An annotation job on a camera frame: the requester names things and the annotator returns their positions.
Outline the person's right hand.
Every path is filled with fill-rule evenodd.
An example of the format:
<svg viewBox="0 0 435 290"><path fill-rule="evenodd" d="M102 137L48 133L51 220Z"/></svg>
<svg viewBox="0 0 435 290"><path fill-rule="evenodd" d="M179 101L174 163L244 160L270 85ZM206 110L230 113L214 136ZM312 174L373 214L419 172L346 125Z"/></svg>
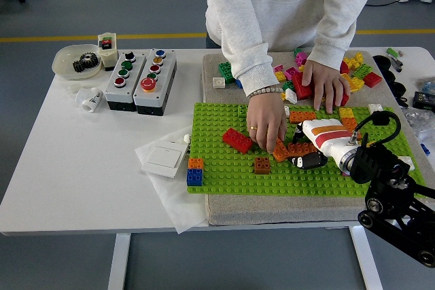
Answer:
<svg viewBox="0 0 435 290"><path fill-rule="evenodd" d="M247 110L249 137L268 153L274 152L277 139L284 140L286 119L280 93L264 93L250 98Z"/></svg>

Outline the person's left hand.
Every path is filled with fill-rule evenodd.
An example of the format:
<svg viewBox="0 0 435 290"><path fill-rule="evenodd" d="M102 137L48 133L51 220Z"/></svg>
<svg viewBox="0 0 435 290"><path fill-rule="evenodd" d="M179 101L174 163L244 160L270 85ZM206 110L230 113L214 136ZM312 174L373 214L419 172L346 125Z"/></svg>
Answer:
<svg viewBox="0 0 435 290"><path fill-rule="evenodd" d="M340 107L343 95L351 93L349 83L336 69L327 67L318 62L307 60L304 66L302 84L314 85L313 106L315 110L320 108L325 98L324 107L327 113L332 113L334 107Z"/></svg>

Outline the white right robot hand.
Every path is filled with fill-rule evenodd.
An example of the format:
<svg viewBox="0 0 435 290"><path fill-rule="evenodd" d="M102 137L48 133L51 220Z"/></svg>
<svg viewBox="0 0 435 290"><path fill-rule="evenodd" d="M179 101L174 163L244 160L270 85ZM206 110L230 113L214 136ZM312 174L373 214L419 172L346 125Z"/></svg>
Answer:
<svg viewBox="0 0 435 290"><path fill-rule="evenodd" d="M292 158L294 166L304 170L319 168L326 165L328 158L333 158L342 172L350 173L359 145L339 120L305 120L297 124L293 142L302 137L307 137L317 151Z"/></svg>

